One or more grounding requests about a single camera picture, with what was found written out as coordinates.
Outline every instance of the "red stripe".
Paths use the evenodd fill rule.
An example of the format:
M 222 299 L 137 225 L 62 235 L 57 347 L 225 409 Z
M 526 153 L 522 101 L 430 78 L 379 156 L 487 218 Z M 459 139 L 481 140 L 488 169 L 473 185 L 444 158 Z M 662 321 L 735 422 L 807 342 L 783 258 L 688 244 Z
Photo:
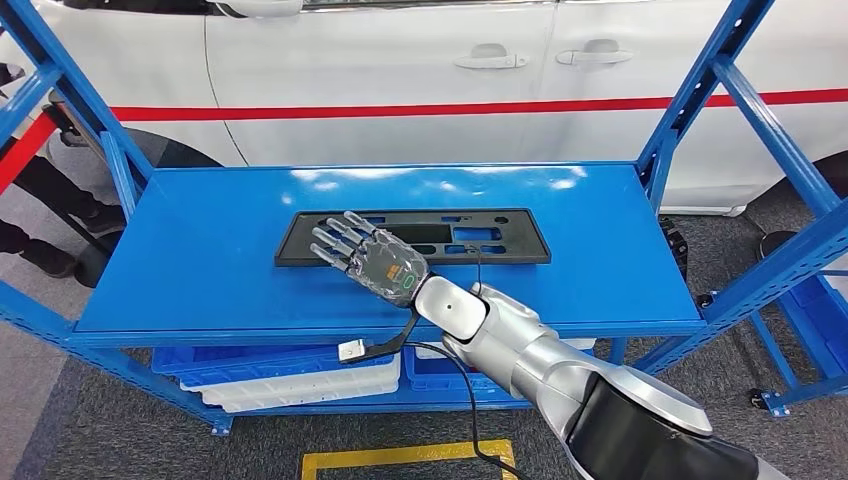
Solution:
M 32 122 L 29 129 L 15 143 L 6 156 L 0 160 L 0 193 L 6 190 L 15 177 L 26 167 L 33 155 L 56 130 L 56 124 L 46 114 L 42 113 Z
M 769 105 L 848 102 L 848 88 L 768 92 L 762 94 Z M 183 108 L 183 107 L 112 107 L 118 120 L 198 121 L 198 120 L 269 120 L 297 118 L 408 117 L 432 115 L 488 115 L 503 113 L 562 113 L 610 110 L 663 109 L 671 97 L 610 98 L 598 100 L 555 100 L 544 102 L 454 103 L 443 105 L 365 105 L 345 107 L 258 107 L 258 108 Z M 730 107 L 729 95 L 713 95 L 707 107 Z

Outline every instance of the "person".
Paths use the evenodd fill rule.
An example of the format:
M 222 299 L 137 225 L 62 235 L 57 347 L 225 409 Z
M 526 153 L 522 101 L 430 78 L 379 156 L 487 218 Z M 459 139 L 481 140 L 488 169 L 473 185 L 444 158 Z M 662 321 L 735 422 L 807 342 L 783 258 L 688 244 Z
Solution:
M 10 138 L 0 149 L 0 158 L 17 140 Z M 19 186 L 51 208 L 80 219 L 91 233 L 101 233 L 126 225 L 119 205 L 106 205 L 91 192 L 79 188 L 46 158 L 35 155 L 15 179 Z M 71 275 L 76 258 L 54 245 L 30 237 L 22 228 L 0 219 L 0 252 L 17 254 L 47 275 L 63 278 Z

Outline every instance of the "black plastic tray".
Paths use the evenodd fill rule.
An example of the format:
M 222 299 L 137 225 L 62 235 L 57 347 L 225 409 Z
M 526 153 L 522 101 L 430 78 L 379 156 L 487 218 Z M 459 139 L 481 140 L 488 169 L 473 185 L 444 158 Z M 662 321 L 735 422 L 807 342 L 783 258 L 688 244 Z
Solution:
M 312 229 L 341 211 L 298 212 L 274 255 L 278 267 L 326 265 L 309 250 Z M 551 252 L 527 209 L 357 212 L 421 252 L 434 265 L 550 263 Z

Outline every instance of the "blue plastic crate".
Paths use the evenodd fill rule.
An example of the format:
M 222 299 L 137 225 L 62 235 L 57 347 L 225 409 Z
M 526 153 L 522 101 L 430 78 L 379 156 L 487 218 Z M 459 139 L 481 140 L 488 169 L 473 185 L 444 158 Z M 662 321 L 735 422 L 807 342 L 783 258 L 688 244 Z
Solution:
M 790 290 L 843 370 L 848 371 L 848 303 L 826 279 L 815 275 Z
M 151 370 L 176 376 L 186 387 L 197 387 L 385 365 L 391 361 L 392 357 L 387 356 L 353 365 L 342 365 L 338 361 L 336 345 L 159 347 L 153 349 Z
M 584 352 L 592 355 L 591 350 L 584 350 Z M 467 389 L 465 380 L 457 372 L 454 363 L 446 358 L 420 359 L 415 355 L 415 348 L 406 347 L 403 349 L 403 364 L 412 390 L 432 392 Z M 475 392 L 490 391 L 509 396 L 507 392 L 485 374 L 469 368 L 467 365 L 463 365 L 463 367 L 468 374 L 468 379 L 471 381 L 471 388 Z

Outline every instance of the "silver robotic arm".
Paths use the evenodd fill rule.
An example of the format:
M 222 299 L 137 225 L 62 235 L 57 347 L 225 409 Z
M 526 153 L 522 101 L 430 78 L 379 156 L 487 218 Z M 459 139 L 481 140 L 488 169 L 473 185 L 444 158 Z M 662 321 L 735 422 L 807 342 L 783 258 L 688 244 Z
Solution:
M 312 251 L 391 303 L 413 308 L 444 331 L 443 343 L 463 362 L 526 398 L 585 478 L 786 479 L 714 437 L 703 408 L 672 387 L 586 355 L 560 341 L 526 305 L 485 284 L 467 291 L 432 275 L 398 238 L 354 213 L 345 218 L 366 235 L 337 221 L 328 224 L 347 243 L 320 229 L 315 234 L 346 259 L 316 244 Z M 363 357 L 363 345 L 340 345 L 340 359 Z

